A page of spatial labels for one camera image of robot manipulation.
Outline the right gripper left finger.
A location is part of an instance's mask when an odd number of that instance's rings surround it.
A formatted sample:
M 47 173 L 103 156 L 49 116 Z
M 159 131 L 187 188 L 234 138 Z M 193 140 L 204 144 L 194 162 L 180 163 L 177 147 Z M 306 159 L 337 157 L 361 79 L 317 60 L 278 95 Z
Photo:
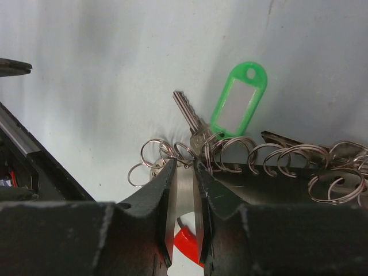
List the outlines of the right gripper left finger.
M 1 203 L 2 275 L 166 275 L 177 163 L 119 203 Z

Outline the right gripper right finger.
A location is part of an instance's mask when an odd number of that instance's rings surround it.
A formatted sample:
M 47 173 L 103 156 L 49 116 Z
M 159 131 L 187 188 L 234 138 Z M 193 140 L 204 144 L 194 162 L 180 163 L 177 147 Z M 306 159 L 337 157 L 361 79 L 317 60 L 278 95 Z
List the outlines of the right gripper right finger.
M 363 183 L 353 171 L 311 170 L 309 199 L 251 204 L 194 164 L 199 261 L 205 275 L 366 275 L 367 209 L 329 187 Z

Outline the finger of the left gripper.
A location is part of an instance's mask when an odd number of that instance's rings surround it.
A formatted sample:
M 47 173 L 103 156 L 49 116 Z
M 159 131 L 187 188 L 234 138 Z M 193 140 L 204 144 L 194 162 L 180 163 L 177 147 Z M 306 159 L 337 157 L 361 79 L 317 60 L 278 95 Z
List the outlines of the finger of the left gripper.
M 32 65 L 17 60 L 0 58 L 0 77 L 30 74 Z

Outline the metal keyring holder red handle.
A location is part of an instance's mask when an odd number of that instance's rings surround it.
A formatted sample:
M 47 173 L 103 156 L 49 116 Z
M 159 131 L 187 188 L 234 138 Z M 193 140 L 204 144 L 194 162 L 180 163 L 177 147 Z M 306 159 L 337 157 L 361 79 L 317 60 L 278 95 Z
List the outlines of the metal keyring holder red handle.
M 215 141 L 214 137 L 200 149 L 207 159 L 216 150 L 223 152 L 235 142 L 244 144 L 248 156 L 245 164 L 225 166 L 217 160 L 210 169 L 215 177 L 229 190 L 251 204 L 286 202 L 309 199 L 307 183 L 314 175 L 313 168 L 327 173 L 333 169 L 350 168 L 367 177 L 367 147 L 353 141 L 338 141 L 329 147 L 303 144 L 299 141 L 263 131 L 264 143 L 257 145 L 249 138 L 226 138 Z M 182 222 L 182 216 L 194 211 L 193 161 L 186 160 L 178 147 L 191 156 L 194 148 L 176 142 L 171 145 L 163 139 L 152 139 L 159 145 L 160 159 L 155 163 L 142 160 L 134 167 L 150 169 L 150 179 L 158 176 L 170 158 L 178 160 L 177 222 L 174 245 L 187 258 L 199 264 L 196 238 Z

